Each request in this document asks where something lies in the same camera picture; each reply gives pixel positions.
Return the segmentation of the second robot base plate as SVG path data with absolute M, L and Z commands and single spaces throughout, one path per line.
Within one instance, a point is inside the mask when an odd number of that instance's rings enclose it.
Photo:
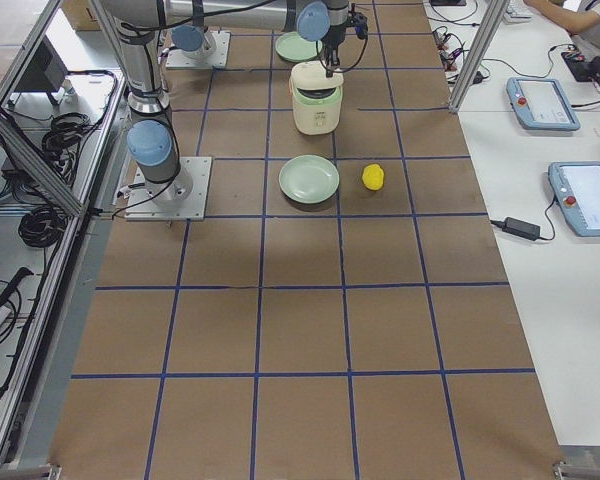
M 224 69 L 231 33 L 182 25 L 172 30 L 167 69 Z

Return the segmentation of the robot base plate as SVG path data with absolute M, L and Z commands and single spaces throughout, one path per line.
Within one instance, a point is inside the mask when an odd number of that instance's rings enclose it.
M 147 183 L 139 167 L 129 196 L 131 206 L 124 211 L 129 221 L 202 221 L 205 217 L 208 187 L 211 177 L 211 157 L 181 157 L 180 173 L 165 192 L 162 186 Z

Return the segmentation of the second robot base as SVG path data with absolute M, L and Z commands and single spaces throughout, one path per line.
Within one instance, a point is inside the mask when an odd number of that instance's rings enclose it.
M 172 29 L 171 39 L 178 50 L 195 61 L 207 60 L 217 49 L 213 34 L 207 27 L 179 25 Z

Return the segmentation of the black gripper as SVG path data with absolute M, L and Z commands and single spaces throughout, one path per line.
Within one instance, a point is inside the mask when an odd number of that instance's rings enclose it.
M 349 28 L 348 7 L 328 7 L 329 30 L 322 38 L 324 48 L 324 69 L 326 77 L 331 78 L 338 68 L 338 47 L 345 41 L 346 31 Z

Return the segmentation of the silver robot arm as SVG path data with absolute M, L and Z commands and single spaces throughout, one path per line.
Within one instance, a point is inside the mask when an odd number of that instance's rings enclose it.
M 321 42 L 319 52 L 332 76 L 340 66 L 339 46 L 349 29 L 361 39 L 368 35 L 367 18 L 347 1 L 103 1 L 112 16 L 120 42 L 122 66 L 129 87 L 132 118 L 170 117 L 170 106 L 159 73 L 159 34 L 181 26 L 207 26 L 296 31 L 310 42 Z

